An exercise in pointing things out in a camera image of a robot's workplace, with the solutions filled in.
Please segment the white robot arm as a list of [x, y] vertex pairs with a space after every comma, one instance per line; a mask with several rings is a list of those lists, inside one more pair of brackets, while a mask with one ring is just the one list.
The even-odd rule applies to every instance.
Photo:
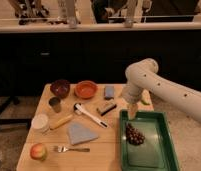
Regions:
[[158, 69], [158, 63], [152, 58], [129, 65], [125, 70], [127, 83], [121, 96], [127, 103], [135, 104], [147, 89], [201, 124], [201, 92], [158, 76]]

